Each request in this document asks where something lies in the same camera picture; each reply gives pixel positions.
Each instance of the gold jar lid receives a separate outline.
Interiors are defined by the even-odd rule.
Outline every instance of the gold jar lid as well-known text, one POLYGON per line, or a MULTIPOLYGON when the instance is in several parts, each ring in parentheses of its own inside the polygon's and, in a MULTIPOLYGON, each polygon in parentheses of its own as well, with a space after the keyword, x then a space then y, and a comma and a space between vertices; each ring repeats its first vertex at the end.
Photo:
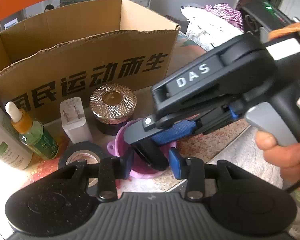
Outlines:
POLYGON ((120 84, 98 87, 90 97, 90 108, 96 118, 106 124, 119 124, 128 120, 137 104, 133 91, 120 84))

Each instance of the pink gingham fabric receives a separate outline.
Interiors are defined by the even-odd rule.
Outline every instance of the pink gingham fabric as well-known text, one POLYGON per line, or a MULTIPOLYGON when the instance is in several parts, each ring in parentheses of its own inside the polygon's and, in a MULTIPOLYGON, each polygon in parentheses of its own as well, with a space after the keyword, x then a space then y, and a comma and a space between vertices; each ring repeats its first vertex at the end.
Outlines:
POLYGON ((204 9, 207 12, 226 20, 227 22, 236 23, 236 27, 243 31, 242 16, 240 11, 231 8, 228 4, 220 3, 216 4, 215 6, 206 5, 204 9))

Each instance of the human hand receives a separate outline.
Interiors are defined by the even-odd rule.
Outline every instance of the human hand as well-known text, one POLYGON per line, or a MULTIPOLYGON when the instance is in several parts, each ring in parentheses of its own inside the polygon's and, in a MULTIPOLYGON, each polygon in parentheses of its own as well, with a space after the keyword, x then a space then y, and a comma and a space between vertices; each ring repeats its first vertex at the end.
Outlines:
POLYGON ((300 179, 300 143, 281 147, 277 145, 272 134, 258 131, 256 144, 264 151, 263 156, 268 163, 280 167, 280 174, 284 180, 295 183, 300 179))

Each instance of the white charger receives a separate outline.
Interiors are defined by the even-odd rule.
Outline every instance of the white charger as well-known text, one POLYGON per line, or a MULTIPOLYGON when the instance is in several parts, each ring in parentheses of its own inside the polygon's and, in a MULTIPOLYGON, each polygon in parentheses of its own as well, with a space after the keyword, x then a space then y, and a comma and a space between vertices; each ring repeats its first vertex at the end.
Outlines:
POLYGON ((62 128, 73 144, 92 142, 92 135, 84 115, 81 98, 74 97, 60 103, 62 128))

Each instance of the white dropper bulb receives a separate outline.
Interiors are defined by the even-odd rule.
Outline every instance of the white dropper bulb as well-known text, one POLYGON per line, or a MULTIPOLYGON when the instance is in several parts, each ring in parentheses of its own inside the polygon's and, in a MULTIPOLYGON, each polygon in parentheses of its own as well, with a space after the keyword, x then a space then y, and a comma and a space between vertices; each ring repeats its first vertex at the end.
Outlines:
POLYGON ((6 104, 6 112, 12 118, 13 122, 19 122, 22 118, 22 112, 17 108, 13 102, 6 104))

